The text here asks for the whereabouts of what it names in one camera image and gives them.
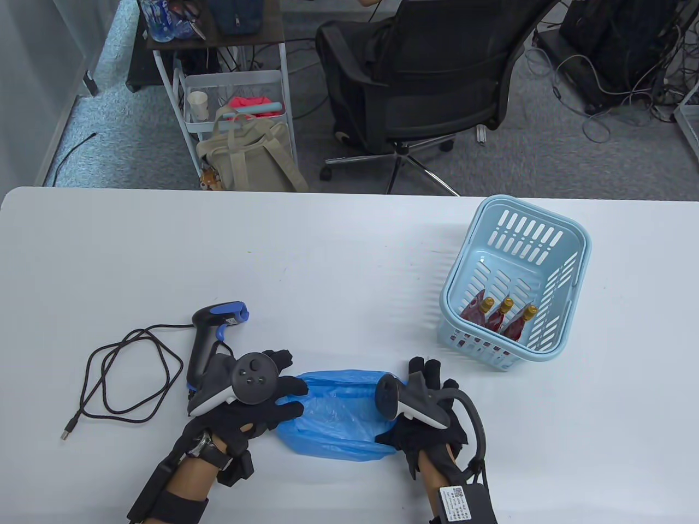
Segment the pink fabric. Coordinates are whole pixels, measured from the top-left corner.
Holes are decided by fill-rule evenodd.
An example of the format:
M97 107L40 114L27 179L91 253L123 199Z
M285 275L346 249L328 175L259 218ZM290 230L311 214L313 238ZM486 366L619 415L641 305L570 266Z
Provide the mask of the pink fabric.
M233 109L235 108L246 108L250 107L251 105L261 105L263 103L272 103L270 99L268 99L266 96L258 96L257 98L254 99L244 99L241 96L235 96L233 100L229 103L229 106L231 106ZM280 112L261 112L259 115L255 115L257 117L278 117L282 113Z

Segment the wire basket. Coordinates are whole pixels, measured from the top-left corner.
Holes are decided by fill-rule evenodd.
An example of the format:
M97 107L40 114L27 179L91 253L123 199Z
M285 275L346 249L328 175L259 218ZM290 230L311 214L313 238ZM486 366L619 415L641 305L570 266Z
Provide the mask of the wire basket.
M511 196L487 198L442 289L439 341L501 371L523 360L558 356L568 338L590 251L590 237L577 222ZM496 304L506 296L513 299L504 326L527 304L538 306L518 342L459 316L482 289Z
M210 133L213 131L216 111L228 105L235 96L256 98L266 96L274 102L281 102L284 111L271 117L281 122L286 120L286 101L282 95L282 74L279 71L243 71L235 73L213 73L191 75L181 80L184 94L184 120L190 133ZM208 97L208 121L199 122L189 105L188 96L192 91L203 91ZM232 124L222 122L221 130L230 129Z

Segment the gray carpet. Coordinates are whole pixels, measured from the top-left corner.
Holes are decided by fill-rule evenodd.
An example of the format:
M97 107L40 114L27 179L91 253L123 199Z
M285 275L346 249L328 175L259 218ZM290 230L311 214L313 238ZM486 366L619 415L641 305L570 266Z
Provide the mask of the gray carpet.
M384 0L380 13L390 13L397 0ZM560 20L559 6L549 15ZM284 0L287 38L312 36L331 18L365 20L370 10L354 0ZM99 135L66 162L58 186L195 189L199 186L180 130L161 87L132 94L124 86L131 59L138 11L134 0L122 2L94 77L101 93L79 99L59 146L57 161L93 131ZM289 44L289 50L304 47ZM259 55L265 67L278 64L271 50ZM294 70L317 60L313 51L289 56ZM565 87L563 97L578 106ZM294 113L299 115L322 100L326 90L319 66L291 77ZM608 143L595 144L582 133L583 119L554 98L550 80L537 78L524 58L515 67L507 118L487 143L478 145L473 130L462 133L454 150L434 149L416 155L459 193L485 196L560 198L634 198L699 200L699 164L675 124L663 124L639 113L647 122L629 126L606 120L612 129ZM325 158L353 152L331 135L332 116L325 104L311 116L296 121L298 156L312 190L339 193L382 193L391 163L363 163L334 169L332 182L317 174ZM411 167L399 175L394 193L442 194L441 189Z

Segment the paper cup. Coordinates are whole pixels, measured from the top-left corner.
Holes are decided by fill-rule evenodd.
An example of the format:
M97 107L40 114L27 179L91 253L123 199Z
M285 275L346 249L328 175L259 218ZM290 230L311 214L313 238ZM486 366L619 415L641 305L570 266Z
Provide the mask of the paper cup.
M187 101L198 121L209 118L209 97L204 91L192 91L187 96Z

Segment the scanner trigger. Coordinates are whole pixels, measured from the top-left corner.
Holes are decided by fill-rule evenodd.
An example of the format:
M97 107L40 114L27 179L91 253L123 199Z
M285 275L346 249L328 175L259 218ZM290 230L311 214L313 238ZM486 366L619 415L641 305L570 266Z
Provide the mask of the scanner trigger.
M221 325L218 327L218 329L216 330L216 338L217 338L218 340L220 340L221 342L224 341L224 338L225 338L224 334L225 334L226 328L227 328L228 326L229 326L229 325L228 325L227 323L226 323L226 324L221 324Z

